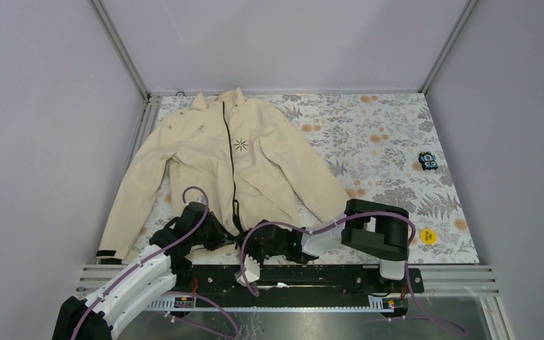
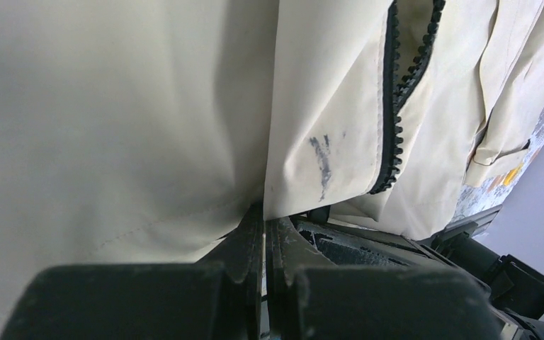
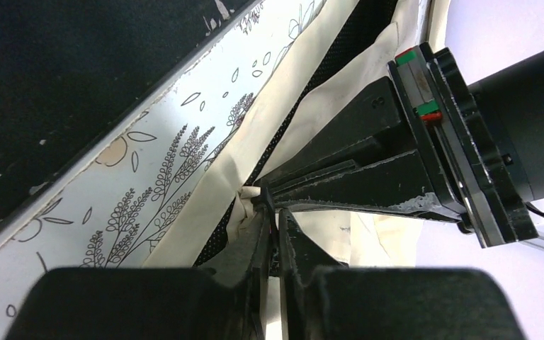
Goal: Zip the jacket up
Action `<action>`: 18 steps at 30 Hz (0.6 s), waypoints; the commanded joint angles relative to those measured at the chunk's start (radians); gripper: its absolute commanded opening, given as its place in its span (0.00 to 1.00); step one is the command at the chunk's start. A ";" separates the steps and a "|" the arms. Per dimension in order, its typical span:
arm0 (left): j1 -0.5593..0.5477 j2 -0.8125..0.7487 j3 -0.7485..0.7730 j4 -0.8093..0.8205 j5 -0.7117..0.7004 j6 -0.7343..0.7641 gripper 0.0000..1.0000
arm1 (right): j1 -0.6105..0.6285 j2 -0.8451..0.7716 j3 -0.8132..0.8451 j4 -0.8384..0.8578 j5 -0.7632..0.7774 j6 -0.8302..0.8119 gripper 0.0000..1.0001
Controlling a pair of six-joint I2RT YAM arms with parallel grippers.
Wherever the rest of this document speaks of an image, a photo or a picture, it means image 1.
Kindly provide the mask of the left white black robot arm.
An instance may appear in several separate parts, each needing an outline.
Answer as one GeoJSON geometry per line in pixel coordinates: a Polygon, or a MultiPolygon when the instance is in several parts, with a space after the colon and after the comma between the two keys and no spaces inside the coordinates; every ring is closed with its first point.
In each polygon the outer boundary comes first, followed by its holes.
{"type": "Polygon", "coordinates": [[[65,300],[53,339],[117,339],[160,295],[186,288],[196,293],[199,281],[187,258],[193,247],[213,251],[234,241],[207,205],[190,202],[114,278],[82,299],[65,300]]]}

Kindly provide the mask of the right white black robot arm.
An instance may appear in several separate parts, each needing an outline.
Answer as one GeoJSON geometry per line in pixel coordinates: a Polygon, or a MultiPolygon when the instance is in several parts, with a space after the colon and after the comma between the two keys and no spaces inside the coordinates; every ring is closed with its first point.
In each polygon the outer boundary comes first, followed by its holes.
{"type": "Polygon", "coordinates": [[[267,256],[307,263],[345,246],[379,259],[379,285],[395,292],[406,282],[405,264],[416,230],[406,210],[360,199],[348,200],[344,211],[319,229],[263,220],[240,242],[235,277],[247,286],[260,279],[267,256]]]}

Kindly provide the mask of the cream zip-up jacket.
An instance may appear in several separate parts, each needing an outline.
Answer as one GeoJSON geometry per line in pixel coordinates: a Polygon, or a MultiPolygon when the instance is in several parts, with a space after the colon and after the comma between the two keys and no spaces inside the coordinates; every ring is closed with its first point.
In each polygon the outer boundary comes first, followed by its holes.
{"type": "Polygon", "coordinates": [[[98,257],[131,260],[164,177],[172,210],[207,196],[232,235],[262,220],[297,225],[298,202],[320,221],[335,218],[349,197],[325,160],[272,103],[241,89],[166,114],[131,161],[108,217],[98,257]]]}

